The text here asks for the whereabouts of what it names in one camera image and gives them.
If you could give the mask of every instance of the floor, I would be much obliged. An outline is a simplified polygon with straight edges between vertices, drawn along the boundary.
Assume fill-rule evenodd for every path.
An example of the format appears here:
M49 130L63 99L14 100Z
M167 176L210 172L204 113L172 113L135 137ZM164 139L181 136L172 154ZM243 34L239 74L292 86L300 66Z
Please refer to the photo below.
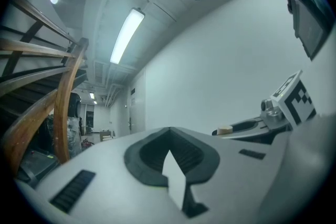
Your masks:
M83 135L81 136L81 141L83 141L86 138L88 139L88 141L90 141L93 144L100 143L99 133L93 133L92 135Z

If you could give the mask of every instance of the door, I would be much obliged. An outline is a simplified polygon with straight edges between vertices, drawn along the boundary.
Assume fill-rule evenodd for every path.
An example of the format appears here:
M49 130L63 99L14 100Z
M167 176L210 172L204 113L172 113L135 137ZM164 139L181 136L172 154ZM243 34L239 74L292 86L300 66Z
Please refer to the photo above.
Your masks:
M140 73L129 88L129 128L130 133L145 131L145 79Z

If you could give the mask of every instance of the white paper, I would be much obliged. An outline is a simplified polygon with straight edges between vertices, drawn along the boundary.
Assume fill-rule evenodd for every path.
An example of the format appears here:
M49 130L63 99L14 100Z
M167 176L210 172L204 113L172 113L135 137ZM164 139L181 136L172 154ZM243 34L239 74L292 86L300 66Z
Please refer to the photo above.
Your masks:
M162 175L168 178L168 194L179 210L182 210L186 179L173 154L168 151L164 159Z

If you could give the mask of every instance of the wooden railing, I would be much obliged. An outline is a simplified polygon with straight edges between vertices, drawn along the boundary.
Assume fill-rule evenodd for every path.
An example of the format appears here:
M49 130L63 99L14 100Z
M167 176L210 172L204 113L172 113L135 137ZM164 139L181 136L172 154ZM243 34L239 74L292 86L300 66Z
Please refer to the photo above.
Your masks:
M75 41L27 0L12 0L11 4L36 20L26 33L8 27L2 27L4 30L16 34L21 33L23 37L20 41L0 39L0 50L12 51L12 54L7 55L8 62L4 69L3 76L0 77L0 100L2 98L3 102L6 103L8 96L8 98L19 98L23 100L25 104L31 104L28 109L20 114L15 109L10 108L8 105L3 105L0 102L0 109L5 110L9 117L16 117L10 127L2 135L0 142L10 168L14 175L16 175L28 144L54 107L55 153L61 163L69 159L67 144L69 98L73 87L86 79L85 73L76 74L88 47L88 40L81 38L79 42ZM29 43L33 38L36 38L35 35L42 26L51 29L71 41L72 44L68 48L63 48L62 46L41 39L47 44L50 44L52 46L50 48L50 46L40 46ZM27 56L62 58L62 61L60 66L13 73L20 57ZM42 92L44 96L38 100L24 95L25 91L29 89L35 90L34 83L40 83L40 81L43 80L48 80L50 84L56 83L58 86L49 91L45 90L46 87L41 85L41 89L36 91Z

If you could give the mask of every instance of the staircase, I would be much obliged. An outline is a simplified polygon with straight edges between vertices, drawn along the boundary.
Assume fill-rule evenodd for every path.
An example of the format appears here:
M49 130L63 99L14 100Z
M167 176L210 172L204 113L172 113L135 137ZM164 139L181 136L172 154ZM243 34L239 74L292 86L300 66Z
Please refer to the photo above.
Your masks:
M20 41L0 39L0 50L12 51L0 77L0 146L16 175L27 147L39 126L54 109L55 154L61 163L69 160L67 144L67 112L71 90L87 79L80 65L88 40L75 41L55 25L28 0L11 0L11 4L36 22L26 32L2 26L1 29L21 34ZM31 44L42 26L71 42L68 48L43 41L45 46ZM59 66L37 68L13 73L21 57L58 58Z

